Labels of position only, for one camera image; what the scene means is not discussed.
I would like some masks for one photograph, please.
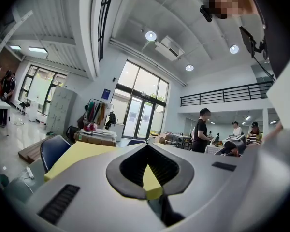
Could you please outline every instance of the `window frame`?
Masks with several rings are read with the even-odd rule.
[[[29,72],[31,71],[31,68],[33,68],[33,67],[36,67],[37,69],[36,69],[34,75],[29,75]],[[62,75],[62,76],[65,76],[65,77],[66,77],[65,80],[67,80],[67,75],[65,75],[65,74],[63,74],[63,73],[60,73],[60,72],[56,72],[56,71],[52,71],[52,70],[48,70],[48,69],[46,69],[46,68],[42,68],[42,67],[39,67],[39,66],[36,66],[36,65],[33,65],[33,64],[30,65],[29,70],[27,71],[27,74],[26,74],[26,76],[25,76],[25,78],[24,78],[24,80],[23,80],[22,86],[24,85],[24,82],[25,82],[25,80],[26,80],[27,77],[32,78],[32,81],[31,81],[31,83],[30,83],[30,86],[29,86],[29,89],[28,89],[28,90],[25,90],[24,88],[21,88],[21,89],[20,89],[20,92],[19,92],[19,95],[18,95],[18,100],[21,102],[21,95],[22,95],[22,92],[25,92],[25,93],[27,94],[27,98],[28,98],[28,94],[29,94],[29,91],[30,91],[31,85],[32,85],[32,83],[33,83],[33,80],[34,80],[35,76],[36,76],[37,73],[39,72],[39,69],[43,69],[43,70],[46,70],[46,71],[49,71],[49,72],[53,72],[53,73],[55,73],[54,76],[53,76],[53,78],[52,78],[52,80],[51,80],[51,83],[50,83],[50,85],[49,85],[49,87],[48,87],[48,91],[47,91],[47,95],[46,95],[45,100],[44,100],[44,104],[43,104],[42,112],[38,111],[39,113],[48,116],[48,114],[45,114],[45,111],[46,111],[46,104],[47,104],[47,103],[49,103],[49,104],[51,103],[51,101],[48,101],[48,100],[47,100],[47,98],[48,98],[48,94],[49,94],[49,91],[51,90],[52,87],[55,87],[55,88],[56,88],[56,87],[59,87],[59,85],[56,85],[56,84],[53,83],[53,82],[54,82],[54,79],[55,79],[55,77],[57,76],[57,74],[60,74],[60,75]]]

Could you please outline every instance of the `fluorescent light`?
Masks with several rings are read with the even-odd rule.
[[[47,50],[45,48],[38,48],[38,47],[28,47],[28,49],[31,52],[42,52],[42,53],[47,53]]]
[[[156,38],[157,38],[157,35],[156,35],[155,32],[153,32],[153,31],[149,31],[149,32],[146,33],[145,37],[146,37],[146,39],[147,39],[148,41],[155,41]]]
[[[236,53],[238,53],[238,50],[239,50],[239,48],[238,48],[237,45],[231,45],[231,47],[230,47],[230,52],[231,52],[232,54],[236,54]]]
[[[191,65],[191,64],[189,64],[189,65],[187,65],[186,66],[186,71],[192,71],[194,69],[194,67]]]
[[[14,50],[21,50],[20,46],[18,45],[11,45],[10,47]]]

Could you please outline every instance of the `glass door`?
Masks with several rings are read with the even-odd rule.
[[[140,120],[139,120],[138,133],[136,135],[137,139],[145,140],[147,138],[152,110],[153,110],[153,104],[148,101],[146,102],[143,100],[143,110],[142,110]]]
[[[132,97],[128,113],[124,121],[125,129],[123,136],[126,138],[134,138],[135,132],[137,130],[137,124],[139,121],[141,105],[143,100],[135,96]]]
[[[128,113],[125,118],[123,137],[134,139],[146,139],[152,119],[154,104],[142,98],[133,96]]]

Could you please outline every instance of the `office chair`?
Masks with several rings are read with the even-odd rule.
[[[41,144],[40,153],[46,173],[70,147],[71,145],[60,135],[47,139]]]
[[[136,145],[136,144],[142,144],[145,143],[145,141],[141,141],[141,140],[130,140],[130,142],[128,142],[127,146],[129,145]]]

